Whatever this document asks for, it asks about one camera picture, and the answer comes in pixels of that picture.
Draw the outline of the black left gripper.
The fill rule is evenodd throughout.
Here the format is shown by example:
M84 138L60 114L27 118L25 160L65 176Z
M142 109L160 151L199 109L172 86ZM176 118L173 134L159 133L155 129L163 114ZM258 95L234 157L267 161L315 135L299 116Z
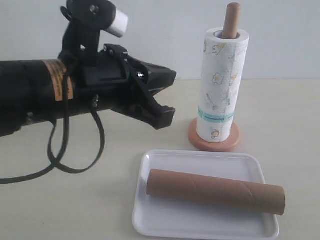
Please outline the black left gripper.
M176 71L138 60L115 44L101 51L78 49L72 57L73 116L112 110L156 130L171 126L175 109L160 105L155 95L174 84Z

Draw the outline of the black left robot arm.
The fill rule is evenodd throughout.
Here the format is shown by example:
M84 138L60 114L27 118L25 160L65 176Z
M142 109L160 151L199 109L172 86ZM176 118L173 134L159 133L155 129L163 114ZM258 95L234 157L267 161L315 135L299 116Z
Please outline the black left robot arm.
M171 87L177 73L131 57L120 45L107 44L87 60L62 52L58 59L17 60L0 63L0 134L9 136L29 124L64 116L62 80L68 67L68 114L111 110L144 122L154 129L172 124L175 109L162 106L155 95Z

